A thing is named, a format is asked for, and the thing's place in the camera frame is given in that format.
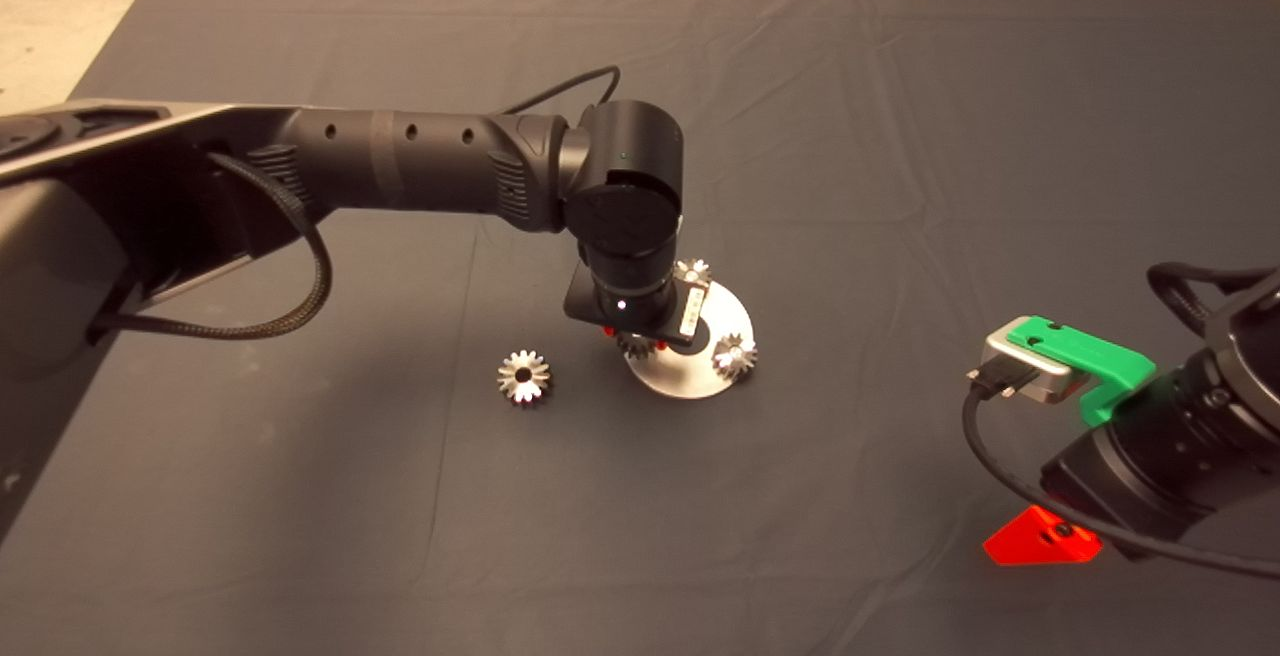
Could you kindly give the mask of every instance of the silver gear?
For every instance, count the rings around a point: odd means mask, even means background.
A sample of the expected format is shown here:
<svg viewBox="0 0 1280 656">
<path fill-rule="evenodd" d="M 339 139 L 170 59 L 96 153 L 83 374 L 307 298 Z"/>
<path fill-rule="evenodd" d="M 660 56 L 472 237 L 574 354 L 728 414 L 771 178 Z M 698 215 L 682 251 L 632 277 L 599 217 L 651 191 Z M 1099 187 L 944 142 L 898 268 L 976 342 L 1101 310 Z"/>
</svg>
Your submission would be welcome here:
<svg viewBox="0 0 1280 656">
<path fill-rule="evenodd" d="M 740 333 L 731 333 L 716 342 L 712 351 L 712 365 L 723 378 L 737 381 L 755 368 L 759 360 L 755 341 L 744 340 Z"/>
<path fill-rule="evenodd" d="M 676 261 L 676 268 L 672 270 L 680 281 L 699 286 L 712 284 L 712 265 L 701 259 Z"/>
<path fill-rule="evenodd" d="M 621 348 L 622 354 L 625 354 L 628 359 L 648 359 L 649 355 L 653 354 L 654 348 L 658 347 L 658 342 L 653 338 L 645 338 L 639 333 L 627 333 L 625 331 L 618 332 L 617 336 L 613 337 L 613 341 L 617 342 L 618 348 Z"/>
<path fill-rule="evenodd" d="M 538 351 L 512 352 L 498 366 L 498 390 L 512 404 L 532 404 L 543 397 L 552 384 L 552 368 Z"/>
</svg>

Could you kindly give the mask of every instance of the label sticker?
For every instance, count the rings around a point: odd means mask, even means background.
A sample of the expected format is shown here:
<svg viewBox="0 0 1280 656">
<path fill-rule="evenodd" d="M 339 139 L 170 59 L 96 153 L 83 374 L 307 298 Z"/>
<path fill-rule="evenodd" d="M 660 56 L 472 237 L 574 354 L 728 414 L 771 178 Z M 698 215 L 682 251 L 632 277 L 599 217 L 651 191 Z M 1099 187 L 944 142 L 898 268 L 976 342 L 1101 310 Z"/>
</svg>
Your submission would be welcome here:
<svg viewBox="0 0 1280 656">
<path fill-rule="evenodd" d="M 703 301 L 707 299 L 707 290 L 700 287 L 690 288 L 689 302 L 685 304 L 685 318 L 680 322 L 680 333 L 690 338 L 698 333 L 698 319 L 703 315 Z"/>
</svg>

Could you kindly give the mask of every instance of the green gripper part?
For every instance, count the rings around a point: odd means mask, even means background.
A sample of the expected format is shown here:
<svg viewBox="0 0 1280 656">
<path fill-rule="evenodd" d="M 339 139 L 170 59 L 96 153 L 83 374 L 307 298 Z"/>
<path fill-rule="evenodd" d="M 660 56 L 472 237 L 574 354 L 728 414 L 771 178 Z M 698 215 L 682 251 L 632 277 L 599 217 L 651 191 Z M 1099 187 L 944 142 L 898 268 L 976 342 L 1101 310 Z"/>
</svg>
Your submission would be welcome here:
<svg viewBox="0 0 1280 656">
<path fill-rule="evenodd" d="M 1009 341 L 1101 382 L 1080 396 L 1080 418 L 1089 428 L 1111 420 L 1115 407 L 1156 373 L 1156 364 L 1137 351 L 1042 316 L 1009 332 Z"/>
</svg>

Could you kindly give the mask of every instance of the dark gray fabric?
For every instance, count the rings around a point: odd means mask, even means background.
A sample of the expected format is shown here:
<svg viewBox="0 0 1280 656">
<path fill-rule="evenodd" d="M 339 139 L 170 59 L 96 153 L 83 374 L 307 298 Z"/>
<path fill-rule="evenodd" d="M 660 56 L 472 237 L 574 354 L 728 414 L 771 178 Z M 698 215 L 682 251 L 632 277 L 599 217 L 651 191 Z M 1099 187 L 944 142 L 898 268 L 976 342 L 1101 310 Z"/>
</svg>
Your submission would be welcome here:
<svg viewBox="0 0 1280 656">
<path fill-rule="evenodd" d="M 567 236 L 337 214 L 306 329 L 120 338 L 0 550 L 0 652 L 1272 652 L 1276 584 L 989 564 L 1023 504 L 957 410 L 1015 315 L 1167 368 L 1148 264 L 1280 261 L 1277 54 L 1277 0 L 138 0 L 76 96 L 476 111 L 622 64 L 762 365 L 664 401 L 561 315 Z M 164 311 L 308 278 L 292 247 Z M 512 409 L 529 347 L 557 393 Z M 1028 475 L 1083 428 L 989 411 Z M 1193 539 L 1280 556 L 1276 514 Z"/>
</svg>

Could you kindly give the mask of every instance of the circular metal plate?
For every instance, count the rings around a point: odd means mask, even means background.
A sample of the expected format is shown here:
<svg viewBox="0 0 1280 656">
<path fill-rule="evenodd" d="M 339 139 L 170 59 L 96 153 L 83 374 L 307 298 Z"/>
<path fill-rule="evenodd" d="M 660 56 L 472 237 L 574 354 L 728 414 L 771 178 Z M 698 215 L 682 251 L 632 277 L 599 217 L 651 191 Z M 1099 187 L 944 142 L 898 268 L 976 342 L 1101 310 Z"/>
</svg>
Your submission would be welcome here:
<svg viewBox="0 0 1280 656">
<path fill-rule="evenodd" d="M 649 388 L 672 398 L 707 398 L 733 386 L 732 381 L 716 373 L 712 352 L 716 342 L 731 333 L 755 341 L 751 318 L 732 291 L 713 282 L 703 302 L 701 320 L 710 332 L 704 350 L 686 356 L 664 348 L 654 351 L 648 359 L 627 359 L 631 373 Z"/>
</svg>

